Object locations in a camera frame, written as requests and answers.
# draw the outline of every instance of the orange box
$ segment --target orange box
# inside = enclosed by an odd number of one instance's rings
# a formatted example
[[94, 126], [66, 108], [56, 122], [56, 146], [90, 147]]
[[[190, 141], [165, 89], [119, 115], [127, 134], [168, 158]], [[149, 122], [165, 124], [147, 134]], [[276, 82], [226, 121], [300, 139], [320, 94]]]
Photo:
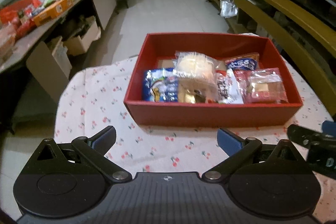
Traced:
[[43, 12], [39, 13], [37, 16], [33, 17], [36, 26], [41, 26], [44, 23], [58, 17], [60, 14], [65, 12], [72, 6], [71, 0], [58, 0]]

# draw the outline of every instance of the red gift box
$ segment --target red gift box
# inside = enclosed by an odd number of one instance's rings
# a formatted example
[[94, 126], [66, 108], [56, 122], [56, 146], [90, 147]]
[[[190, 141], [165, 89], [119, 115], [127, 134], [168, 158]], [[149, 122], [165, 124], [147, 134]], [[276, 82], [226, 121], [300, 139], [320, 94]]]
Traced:
[[[225, 105], [143, 101], [144, 72], [158, 68], [162, 60], [175, 59], [176, 51], [200, 52], [217, 60], [258, 52], [260, 68], [279, 68], [288, 103]], [[124, 104], [139, 125], [218, 128], [284, 125], [300, 109], [302, 101], [285, 62], [268, 38], [226, 33], [151, 33], [142, 45]]]

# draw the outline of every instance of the cherry print tablecloth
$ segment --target cherry print tablecloth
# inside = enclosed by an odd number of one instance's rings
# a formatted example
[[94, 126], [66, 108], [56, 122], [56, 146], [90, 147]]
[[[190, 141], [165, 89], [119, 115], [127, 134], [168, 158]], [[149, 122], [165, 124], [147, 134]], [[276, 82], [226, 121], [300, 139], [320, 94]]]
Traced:
[[[187, 172], [200, 174], [228, 156], [217, 145], [215, 128], [163, 128], [138, 126], [127, 112], [123, 99], [136, 58], [110, 66], [88, 68], [77, 73], [64, 91], [58, 106], [54, 138], [68, 143], [78, 136], [91, 137], [107, 125], [117, 131], [117, 141], [105, 155], [133, 177], [137, 172]], [[304, 102], [295, 117], [283, 127], [231, 128], [241, 136], [257, 137], [276, 144], [287, 138], [292, 123], [320, 131], [324, 120], [332, 120], [323, 104], [303, 78], [286, 63]], [[304, 157], [307, 150], [296, 145]], [[322, 222], [336, 219], [336, 182], [317, 174], [322, 187], [315, 216]]]

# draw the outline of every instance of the shelf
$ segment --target shelf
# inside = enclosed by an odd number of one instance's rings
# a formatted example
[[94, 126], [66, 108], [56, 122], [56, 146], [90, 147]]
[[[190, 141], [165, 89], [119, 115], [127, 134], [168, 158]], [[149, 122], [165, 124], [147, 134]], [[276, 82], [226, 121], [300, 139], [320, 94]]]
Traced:
[[336, 32], [291, 0], [264, 0], [300, 25], [336, 58]]
[[233, 32], [235, 34], [249, 32], [245, 28], [245, 26], [243, 24], [238, 24], [237, 23], [237, 17], [236, 16], [235, 17], [226, 18], [225, 20], [229, 24], [229, 26], [231, 27], [231, 29], [233, 30]]
[[335, 115], [336, 87], [328, 79], [325, 72], [310, 56], [307, 50], [273, 18], [248, 0], [235, 0], [235, 4], [244, 12], [248, 13], [248, 15], [257, 23], [261, 24], [277, 41], [277, 43], [283, 47], [306, 77], [308, 83], [311, 85], [329, 113], [332, 116]]

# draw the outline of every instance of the red snack package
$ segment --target red snack package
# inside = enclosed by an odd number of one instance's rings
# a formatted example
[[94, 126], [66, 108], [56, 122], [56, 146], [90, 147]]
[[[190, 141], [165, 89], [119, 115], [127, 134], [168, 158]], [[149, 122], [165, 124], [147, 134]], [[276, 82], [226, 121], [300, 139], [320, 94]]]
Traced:
[[288, 102], [278, 68], [245, 72], [247, 76], [247, 103]]
[[16, 31], [16, 40], [25, 37], [33, 29], [36, 28], [36, 24], [33, 20], [29, 19], [24, 24], [22, 24]]

